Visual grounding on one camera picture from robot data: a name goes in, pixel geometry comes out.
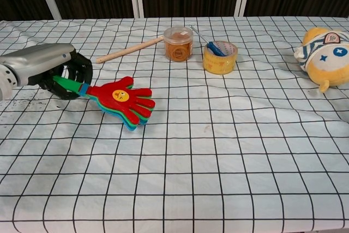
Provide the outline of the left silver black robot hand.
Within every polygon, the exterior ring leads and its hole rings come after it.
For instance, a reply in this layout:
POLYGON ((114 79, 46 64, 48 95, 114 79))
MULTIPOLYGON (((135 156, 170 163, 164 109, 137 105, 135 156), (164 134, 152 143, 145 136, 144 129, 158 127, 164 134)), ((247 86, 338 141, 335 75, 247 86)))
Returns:
POLYGON ((1 100, 9 99, 14 88, 38 85, 63 100, 78 94, 68 91, 53 80, 68 70, 68 79, 90 84, 93 67, 90 59, 71 44, 41 44, 1 55, 1 100))

